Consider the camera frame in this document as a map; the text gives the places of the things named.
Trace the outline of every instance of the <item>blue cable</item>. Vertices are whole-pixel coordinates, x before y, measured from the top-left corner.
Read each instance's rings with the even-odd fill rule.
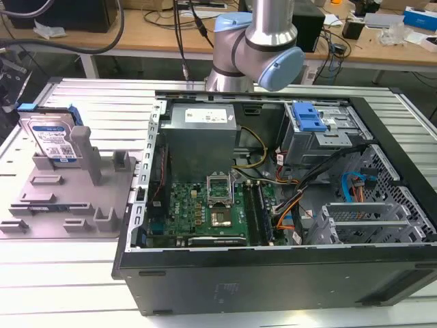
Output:
[[[358,172],[343,173],[343,175],[341,176],[341,188],[343,189],[344,198],[348,203],[352,203],[352,197],[350,197],[348,188],[348,176],[358,176],[362,181],[366,181],[366,179],[369,179],[371,181],[376,180],[375,176],[364,176]]]

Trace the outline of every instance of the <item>computer case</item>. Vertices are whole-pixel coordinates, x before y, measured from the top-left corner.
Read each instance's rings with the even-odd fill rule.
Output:
[[[46,0],[3,0],[6,10],[11,12],[32,12],[41,8]],[[17,29],[35,27],[39,23],[67,30],[106,33],[117,16],[115,0],[62,0],[54,4],[37,18],[11,18]]]
[[[135,229],[129,232],[127,228],[121,233],[113,277],[126,280],[142,315],[386,306],[437,279],[437,195],[364,98],[162,91],[152,112],[157,119],[150,124],[150,149],[153,133],[157,134],[159,102],[256,104],[300,99],[318,106],[345,106],[353,113],[364,133],[360,136],[368,135],[372,148],[378,149],[370,160],[360,161],[366,152],[357,154],[357,165],[366,162],[377,167],[378,186],[385,190],[374,200],[376,190],[366,193],[368,204],[387,203],[393,196],[409,209],[414,224],[428,218],[418,225],[426,236],[422,241],[412,238],[407,243],[387,244],[147,249],[135,241]],[[283,128],[288,130],[290,122]],[[351,163],[350,158],[344,161]],[[135,202],[129,226],[137,226],[143,214],[141,203]]]

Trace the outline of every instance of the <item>chip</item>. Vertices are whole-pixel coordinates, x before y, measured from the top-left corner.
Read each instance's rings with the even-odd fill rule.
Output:
[[[211,226],[232,227],[231,211],[228,208],[211,208]]]

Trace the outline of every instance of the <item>motherboard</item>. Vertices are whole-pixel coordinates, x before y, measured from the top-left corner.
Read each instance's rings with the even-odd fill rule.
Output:
[[[177,182],[171,185],[169,214],[153,220],[149,233],[176,247],[211,245],[220,238],[239,245],[272,242],[272,208],[277,199],[271,184],[233,183],[231,204],[211,205],[210,198],[226,197],[227,185]]]

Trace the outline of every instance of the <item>wooden table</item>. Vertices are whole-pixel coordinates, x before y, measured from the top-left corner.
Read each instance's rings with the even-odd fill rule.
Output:
[[[341,5],[331,5],[329,1],[324,7],[325,12],[336,14],[339,18],[347,17],[354,9],[349,1],[343,1]],[[386,14],[400,14],[392,10],[380,10]],[[180,58],[174,30],[147,23],[143,19],[140,10],[125,10],[126,25],[124,35],[118,45],[106,52],[104,55],[130,56],[130,57],[164,57]],[[156,13],[150,14],[152,20],[160,24],[172,24],[172,18],[159,18]],[[181,21],[190,21],[191,18],[181,18]],[[72,46],[86,48],[98,48],[109,44],[115,37],[119,25],[116,22],[108,33],[88,33],[82,31],[68,31],[65,38],[54,39],[54,42],[62,42]],[[215,19],[205,20],[205,26],[212,31]],[[343,27],[331,27],[330,30],[341,34]],[[423,33],[430,33],[426,30],[414,28]],[[37,38],[32,30],[14,29],[11,32],[16,38]],[[367,68],[376,70],[402,70],[415,72],[437,72],[437,55],[421,48],[418,45],[407,43],[403,46],[382,46],[377,39],[378,30],[364,28],[359,40],[348,40],[352,46],[350,56],[343,63],[343,67]],[[187,59],[212,60],[212,49],[204,38],[199,35],[196,29],[189,29],[182,32],[184,41],[185,56]],[[8,38],[6,30],[0,29],[0,38]],[[55,48],[43,46],[27,46],[30,51],[41,52],[65,52]],[[328,55],[328,46],[324,40],[318,42],[314,53],[307,53],[305,61],[306,69],[302,84],[312,84],[314,76],[319,67],[323,64]],[[88,78],[98,78],[96,64],[92,56],[81,55],[85,74]]]

